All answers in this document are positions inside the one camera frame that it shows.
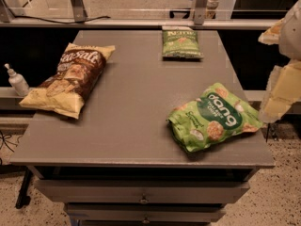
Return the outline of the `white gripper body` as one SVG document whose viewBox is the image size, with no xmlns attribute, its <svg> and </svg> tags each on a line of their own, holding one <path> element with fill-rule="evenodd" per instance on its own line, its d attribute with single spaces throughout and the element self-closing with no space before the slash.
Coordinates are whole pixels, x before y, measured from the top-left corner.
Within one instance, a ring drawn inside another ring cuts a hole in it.
<svg viewBox="0 0 301 226">
<path fill-rule="evenodd" d="M 301 60 L 301 0 L 298 0 L 285 15 L 278 46 L 282 55 Z"/>
</svg>

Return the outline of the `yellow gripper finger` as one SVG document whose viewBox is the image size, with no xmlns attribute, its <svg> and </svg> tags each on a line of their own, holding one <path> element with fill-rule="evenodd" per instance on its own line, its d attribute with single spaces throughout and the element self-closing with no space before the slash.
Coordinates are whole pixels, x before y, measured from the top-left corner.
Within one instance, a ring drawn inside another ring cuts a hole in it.
<svg viewBox="0 0 301 226">
<path fill-rule="evenodd" d="M 292 59 L 284 67 L 275 66 L 269 75 L 259 119 L 273 123 L 301 98 L 301 61 Z"/>
<path fill-rule="evenodd" d="M 267 45 L 278 44 L 279 42 L 279 34 L 282 27 L 284 19 L 278 20 L 275 24 L 273 24 L 266 31 L 262 32 L 258 38 L 258 42 Z"/>
</svg>

